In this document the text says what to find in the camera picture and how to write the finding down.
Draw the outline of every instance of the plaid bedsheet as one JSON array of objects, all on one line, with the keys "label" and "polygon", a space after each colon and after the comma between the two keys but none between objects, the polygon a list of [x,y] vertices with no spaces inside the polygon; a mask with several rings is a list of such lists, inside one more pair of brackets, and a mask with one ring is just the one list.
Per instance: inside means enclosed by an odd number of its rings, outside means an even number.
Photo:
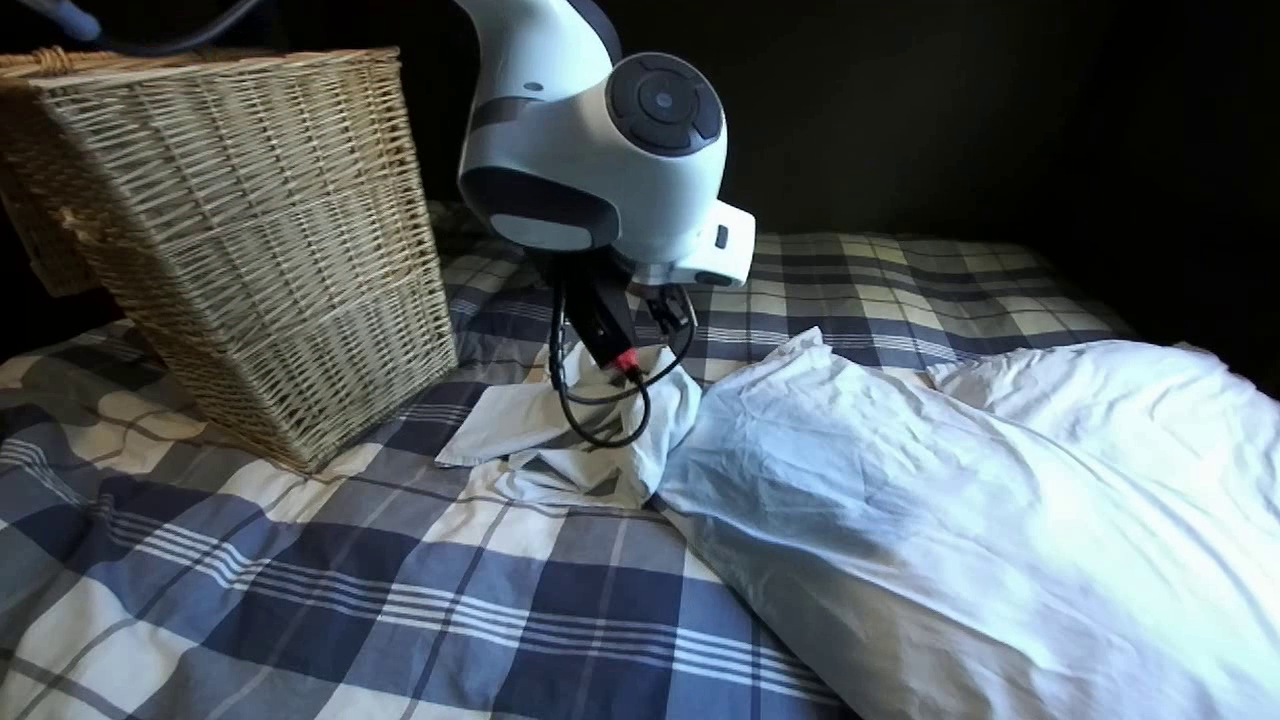
[{"label": "plaid bedsheet", "polygon": [[[509,245],[441,250],[463,362],[317,476],[199,444],[127,325],[0,367],[0,717],[846,717],[656,513],[433,465],[547,337]],[[803,329],[881,367],[1117,337],[1008,245],[758,237],[695,305],[699,381]]]}]

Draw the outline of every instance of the white towel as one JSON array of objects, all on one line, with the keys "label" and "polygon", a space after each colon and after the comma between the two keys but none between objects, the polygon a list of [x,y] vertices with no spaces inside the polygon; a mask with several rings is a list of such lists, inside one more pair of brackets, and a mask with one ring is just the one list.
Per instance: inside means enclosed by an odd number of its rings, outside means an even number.
[{"label": "white towel", "polygon": [[[666,346],[644,353],[644,370],[670,362]],[[583,346],[564,360],[564,382],[574,397],[614,397],[609,377]],[[530,509],[640,509],[662,480],[670,448],[687,434],[699,412],[704,388],[670,367],[649,388],[649,426],[627,448],[592,448],[578,438],[553,382],[492,382],[441,448],[435,465],[473,467],[468,490],[503,497]],[[609,426],[621,420],[636,426],[640,397],[621,402],[573,402],[578,424],[594,426],[609,412]]]}]

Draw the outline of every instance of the wicker basket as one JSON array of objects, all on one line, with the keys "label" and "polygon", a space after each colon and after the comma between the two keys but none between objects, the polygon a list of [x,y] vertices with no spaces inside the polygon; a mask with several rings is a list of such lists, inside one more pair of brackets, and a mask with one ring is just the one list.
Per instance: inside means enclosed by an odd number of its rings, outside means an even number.
[{"label": "wicker basket", "polygon": [[85,261],[233,444],[317,467],[456,362],[396,53],[0,71],[31,254]]}]

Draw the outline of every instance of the white cloth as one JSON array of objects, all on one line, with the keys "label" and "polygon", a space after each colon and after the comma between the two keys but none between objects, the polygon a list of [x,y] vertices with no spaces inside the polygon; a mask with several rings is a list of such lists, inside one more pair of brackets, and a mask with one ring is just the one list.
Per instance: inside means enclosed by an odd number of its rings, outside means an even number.
[{"label": "white cloth", "polygon": [[706,388],[661,509],[860,717],[1280,717],[1280,402],[1070,345]]},{"label": "white cloth", "polygon": [[[614,397],[583,346],[566,353],[564,382],[574,397]],[[661,370],[670,362],[670,353],[644,353],[644,367]],[[473,467],[468,490],[503,497],[530,509],[640,509],[670,456],[687,434],[699,412],[699,382],[670,367],[661,382],[649,388],[649,426],[627,448],[589,448],[557,400],[553,382],[492,382],[441,448],[435,465]],[[640,424],[640,397],[621,402],[573,402],[574,420],[589,426],[624,426]]]}]

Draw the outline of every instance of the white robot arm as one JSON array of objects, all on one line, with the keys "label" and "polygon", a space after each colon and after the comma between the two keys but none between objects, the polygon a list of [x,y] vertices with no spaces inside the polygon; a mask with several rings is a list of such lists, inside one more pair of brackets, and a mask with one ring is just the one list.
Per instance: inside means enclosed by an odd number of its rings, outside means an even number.
[{"label": "white robot arm", "polygon": [[456,4],[481,40],[461,196],[538,261],[601,362],[627,346],[627,281],[749,281],[754,217],[716,201],[728,121],[704,71],[621,57],[592,0]]}]

